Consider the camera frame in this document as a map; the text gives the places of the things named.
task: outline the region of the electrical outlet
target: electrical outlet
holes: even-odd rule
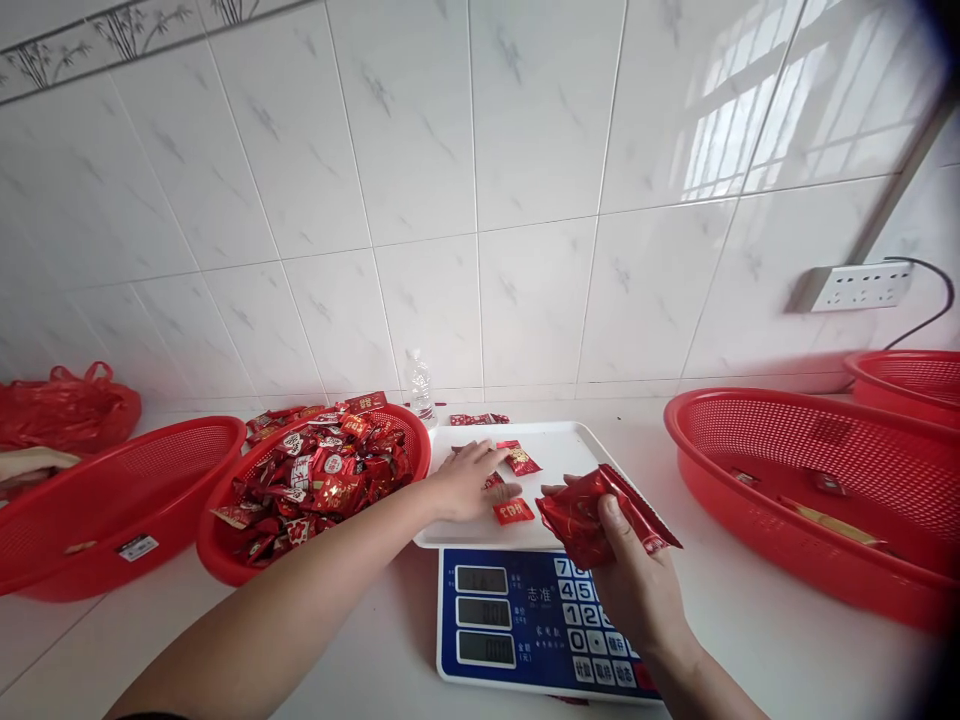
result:
[[[836,312],[895,307],[910,287],[913,263],[884,262],[814,268],[797,312]]]

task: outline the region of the white tile wall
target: white tile wall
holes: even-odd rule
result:
[[[784,312],[930,108],[926,37],[906,0],[329,0],[9,103],[0,380],[399,402],[419,347],[442,402],[831,389],[943,300]],[[958,136],[871,257],[960,274]]]

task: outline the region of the hand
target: hand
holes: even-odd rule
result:
[[[564,475],[568,485],[576,476]],[[563,486],[543,486],[554,495]],[[683,614],[680,581],[667,550],[647,555],[613,495],[600,498],[600,522],[616,562],[593,569],[593,582],[610,621],[641,657],[696,663],[702,652]]]
[[[443,465],[423,481],[437,502],[439,519],[475,520],[489,513],[494,505],[519,495],[523,489],[517,483],[483,489],[487,477],[509,454],[509,450],[494,450],[490,440],[472,442],[459,453],[451,453]]]

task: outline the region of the pile of candy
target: pile of candy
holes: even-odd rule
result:
[[[580,570],[614,561],[613,548],[600,523],[599,504],[604,495],[617,498],[620,511],[648,554],[667,545],[683,547],[620,473],[610,465],[600,465],[555,495],[536,500],[543,524],[563,543],[567,556]]]
[[[234,478],[234,504],[211,511],[243,533],[248,565],[269,565],[411,482],[403,430],[388,417],[365,417],[386,404],[383,393],[372,393],[335,408],[291,408],[247,423],[248,442],[256,445],[311,418],[265,453],[250,477]]]

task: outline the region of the red plastic basket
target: red plastic basket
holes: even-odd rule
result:
[[[194,541],[210,488],[240,456],[245,435],[237,418],[189,420],[103,452],[24,495],[0,511],[0,595],[81,600],[176,556]],[[156,548],[133,560],[120,555],[144,536]],[[64,554],[88,541],[97,544]]]
[[[369,413],[377,419],[389,417],[406,434],[405,447],[414,468],[413,482],[422,480],[430,469],[430,437],[427,428],[417,416],[398,405],[386,405]],[[291,430],[299,430],[310,421],[305,418],[291,423],[283,431],[274,433],[263,442],[254,446],[243,456],[230,472],[216,485],[207,500],[206,509],[223,507],[233,502],[233,478],[250,478],[257,461],[273,449]],[[204,512],[200,518],[200,531],[197,535],[197,554],[204,567],[217,580],[227,585],[239,587],[252,580],[262,568],[253,568],[244,564],[240,557],[243,539],[236,530],[218,520],[213,513]]]
[[[679,395],[664,419],[690,492],[754,551],[851,605],[944,629],[960,590],[951,564],[960,546],[960,432],[852,403],[747,389]],[[810,469],[855,495],[817,491]],[[759,478],[757,488],[769,481],[868,532],[880,518],[875,534],[900,533],[913,562],[801,517],[736,479],[738,471]]]
[[[858,403],[960,429],[960,353],[881,350],[844,365]]]

